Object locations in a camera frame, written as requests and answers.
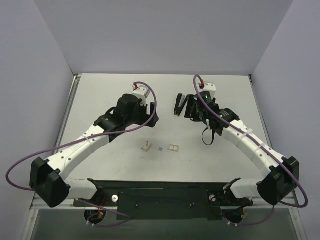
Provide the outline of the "black stapler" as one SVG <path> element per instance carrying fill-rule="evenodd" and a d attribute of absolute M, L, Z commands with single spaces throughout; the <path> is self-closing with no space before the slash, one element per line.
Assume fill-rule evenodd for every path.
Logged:
<path fill-rule="evenodd" d="M 187 104 L 189 100 L 189 95 L 183 95 L 182 93 L 179 93 L 176 97 L 176 102 L 174 106 L 174 112 L 173 114 L 177 117 L 179 117 Z"/>

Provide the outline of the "staple box with red label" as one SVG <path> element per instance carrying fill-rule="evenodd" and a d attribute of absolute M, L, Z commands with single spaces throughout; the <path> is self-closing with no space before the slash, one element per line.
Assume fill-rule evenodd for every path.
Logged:
<path fill-rule="evenodd" d="M 144 145 L 142 146 L 142 150 L 145 151 L 145 152 L 148 152 L 150 150 L 150 148 L 152 147 L 152 142 L 151 141 L 146 141 L 144 143 Z"/>

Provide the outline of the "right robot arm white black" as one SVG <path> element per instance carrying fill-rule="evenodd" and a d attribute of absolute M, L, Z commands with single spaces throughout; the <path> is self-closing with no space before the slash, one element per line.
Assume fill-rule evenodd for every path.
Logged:
<path fill-rule="evenodd" d="M 230 205 L 243 198 L 262 198 L 275 206 L 290 194 L 299 179 L 300 163 L 294 157 L 286 158 L 261 141 L 253 131 L 229 108 L 220 109 L 209 91 L 188 96 L 185 118 L 202 122 L 213 135 L 219 135 L 235 145 L 262 174 L 262 179 L 236 178 L 224 187 L 224 201 Z"/>

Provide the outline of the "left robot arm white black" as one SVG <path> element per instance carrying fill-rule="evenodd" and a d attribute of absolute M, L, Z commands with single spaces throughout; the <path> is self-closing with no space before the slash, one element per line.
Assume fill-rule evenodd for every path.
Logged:
<path fill-rule="evenodd" d="M 62 150 L 47 159 L 38 157 L 31 164 L 30 187 L 50 207 L 55 208 L 66 199 L 85 199 L 97 206 L 103 193 L 90 179 L 69 179 L 69 175 L 85 159 L 99 148 L 129 132 L 128 127 L 155 127 L 159 120 L 157 102 L 150 105 L 142 97 L 124 94 L 117 105 L 101 115 L 89 129 L 74 142 L 65 144 Z"/>

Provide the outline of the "beige staple box tray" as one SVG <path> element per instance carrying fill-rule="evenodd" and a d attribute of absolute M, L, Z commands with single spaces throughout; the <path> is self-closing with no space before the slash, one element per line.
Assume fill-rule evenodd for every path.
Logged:
<path fill-rule="evenodd" d="M 180 149 L 180 146 L 175 144 L 169 144 L 167 148 L 168 151 L 173 151 L 173 152 L 178 152 L 179 149 Z"/>

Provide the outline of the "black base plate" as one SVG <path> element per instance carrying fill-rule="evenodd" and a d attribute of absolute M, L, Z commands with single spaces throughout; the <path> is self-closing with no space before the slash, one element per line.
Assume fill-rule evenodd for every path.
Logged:
<path fill-rule="evenodd" d="M 75 205 L 117 208 L 118 220 L 221 220 L 223 214 L 240 217 L 249 198 L 225 193 L 226 183 L 93 180 L 96 193 Z"/>

